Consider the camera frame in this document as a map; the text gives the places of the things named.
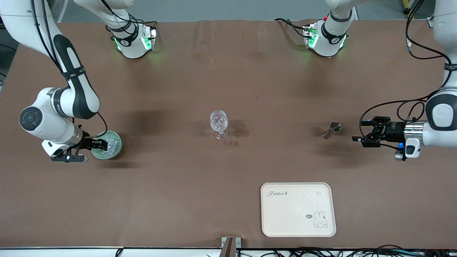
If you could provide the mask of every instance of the clear glass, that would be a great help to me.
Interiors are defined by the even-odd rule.
[[[229,118],[225,112],[218,110],[211,113],[209,118],[211,128],[214,130],[214,136],[218,140],[224,140],[229,136],[227,127],[229,126]]]

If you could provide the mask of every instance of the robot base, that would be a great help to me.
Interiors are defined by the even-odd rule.
[[[157,29],[152,29],[150,26],[142,25],[138,27],[138,36],[130,46],[124,46],[124,44],[127,45],[128,43],[123,40],[118,42],[114,39],[114,41],[116,42],[117,49],[121,51],[125,57],[129,59],[137,59],[145,55],[148,51],[154,51],[156,36]]]
[[[306,48],[314,50],[318,55],[330,57],[335,55],[338,50],[343,47],[346,36],[337,44],[330,44],[328,39],[321,35],[321,27],[324,23],[323,20],[317,23],[309,25],[309,27],[303,27],[303,34],[310,36],[311,38],[305,38]]]

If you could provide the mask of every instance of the black strap band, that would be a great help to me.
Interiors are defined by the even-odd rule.
[[[352,18],[352,9],[351,9],[351,12],[349,13],[349,17],[347,17],[346,19],[338,19],[337,17],[333,16],[332,12],[330,12],[330,17],[332,18],[332,20],[336,21],[336,22],[346,22],[346,21],[349,21],[351,18]]]
[[[456,71],[457,64],[444,64],[444,69],[448,71]]]
[[[60,116],[69,117],[68,115],[66,115],[64,113],[64,111],[62,110],[62,106],[60,105],[60,97],[62,96],[62,93],[64,92],[65,89],[67,89],[67,88],[59,88],[56,90],[56,92],[54,93],[54,96],[53,96],[53,105],[54,105],[54,109],[57,111],[57,113]]]
[[[339,35],[339,36],[335,36],[333,34],[330,34],[325,29],[325,22],[322,23],[321,31],[322,31],[322,36],[324,36],[324,38],[328,39],[329,43],[332,44],[332,45],[338,44],[346,36],[346,33],[347,33],[346,32],[343,35]]]
[[[79,68],[75,68],[75,69],[69,70],[67,72],[62,72],[61,74],[67,81],[69,81],[70,79],[73,79],[84,73],[85,73],[85,68],[84,68],[84,66],[81,66]]]
[[[129,47],[132,45],[132,42],[137,38],[137,36],[138,36],[138,26],[135,26],[135,31],[133,31],[133,33],[130,34],[128,37],[125,37],[125,38],[114,37],[114,38],[122,46]]]
[[[110,28],[111,32],[124,32],[128,29],[128,27],[130,27],[130,24],[132,24],[132,20],[128,20],[127,24],[125,24],[125,26],[121,27],[121,28],[111,28],[111,27],[108,27]]]

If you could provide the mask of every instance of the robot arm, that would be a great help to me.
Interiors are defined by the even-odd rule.
[[[398,142],[396,160],[417,158],[423,146],[457,147],[457,1],[436,0],[433,27],[435,41],[449,58],[442,86],[425,104],[426,121],[391,122],[389,117],[362,121],[372,126],[365,137],[352,137],[364,147],[380,147],[381,140]]]
[[[154,49],[156,28],[138,23],[125,10],[132,6],[133,0],[74,0],[74,2],[106,23],[114,35],[117,48],[125,57],[140,58]]]
[[[352,8],[371,0],[325,0],[330,7],[330,14],[324,20],[305,27],[305,39],[308,48],[322,56],[333,56],[343,47],[347,30],[354,20]]]
[[[92,139],[87,142],[88,133],[67,119],[93,117],[100,108],[100,101],[73,45],[55,25],[46,1],[0,0],[0,15],[15,40],[56,61],[68,84],[62,88],[42,89],[35,102],[21,112],[21,127],[43,139],[42,146],[51,157],[81,143],[98,147]]]

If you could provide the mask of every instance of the water stain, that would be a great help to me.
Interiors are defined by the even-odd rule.
[[[244,123],[241,123],[239,127],[235,130],[234,137],[236,138],[245,138],[249,136],[249,129],[246,128]]]
[[[226,146],[239,146],[239,142],[238,141],[233,141],[233,140],[224,140],[224,145]]]

